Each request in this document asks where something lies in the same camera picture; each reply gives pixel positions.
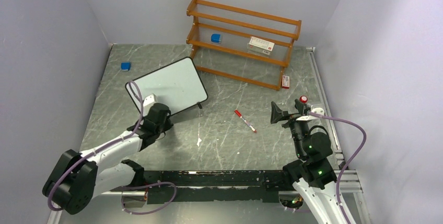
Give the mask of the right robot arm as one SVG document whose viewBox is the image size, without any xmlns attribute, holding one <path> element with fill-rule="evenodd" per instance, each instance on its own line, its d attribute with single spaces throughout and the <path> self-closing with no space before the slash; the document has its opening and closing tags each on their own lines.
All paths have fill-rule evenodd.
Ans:
<svg viewBox="0 0 443 224">
<path fill-rule="evenodd" d="M 318 223 L 355 223 L 339 188 L 339 179 L 328 157 L 333 154 L 327 130 L 314 132 L 308 123 L 325 116 L 322 107 L 307 104 L 305 96 L 295 100 L 296 113 L 283 111 L 271 103 L 272 124 L 282 122 L 290 129 L 297 160 L 283 167 L 282 184 L 296 190 Z"/>
</svg>

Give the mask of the red whiteboard marker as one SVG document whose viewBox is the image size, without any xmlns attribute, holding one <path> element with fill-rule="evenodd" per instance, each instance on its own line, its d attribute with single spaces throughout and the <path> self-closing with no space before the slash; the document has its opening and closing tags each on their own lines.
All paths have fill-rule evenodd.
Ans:
<svg viewBox="0 0 443 224">
<path fill-rule="evenodd" d="M 234 110 L 234 113 L 250 128 L 254 133 L 257 133 L 256 129 L 242 116 L 238 110 Z"/>
</svg>

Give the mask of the whiteboard with black frame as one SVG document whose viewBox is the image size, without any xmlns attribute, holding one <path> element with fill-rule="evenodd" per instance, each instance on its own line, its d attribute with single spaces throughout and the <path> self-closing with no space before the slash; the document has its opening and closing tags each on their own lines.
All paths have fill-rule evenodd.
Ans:
<svg viewBox="0 0 443 224">
<path fill-rule="evenodd" d="M 178 114 L 208 99 L 208 93 L 190 57 L 184 57 L 125 84 L 138 111 L 143 112 L 143 100 L 150 94 L 158 103 Z"/>
</svg>

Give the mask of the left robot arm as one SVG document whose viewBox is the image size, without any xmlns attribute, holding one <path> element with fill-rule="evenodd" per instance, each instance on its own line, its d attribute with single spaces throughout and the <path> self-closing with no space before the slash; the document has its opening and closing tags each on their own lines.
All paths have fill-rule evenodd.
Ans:
<svg viewBox="0 0 443 224">
<path fill-rule="evenodd" d="M 172 128 L 171 111 L 153 103 L 118 137 L 85 151 L 61 154 L 45 182 L 42 193 L 52 211 L 79 213 L 95 197 L 115 188 L 139 190 L 146 184 L 145 169 L 127 157 L 152 145 Z"/>
</svg>

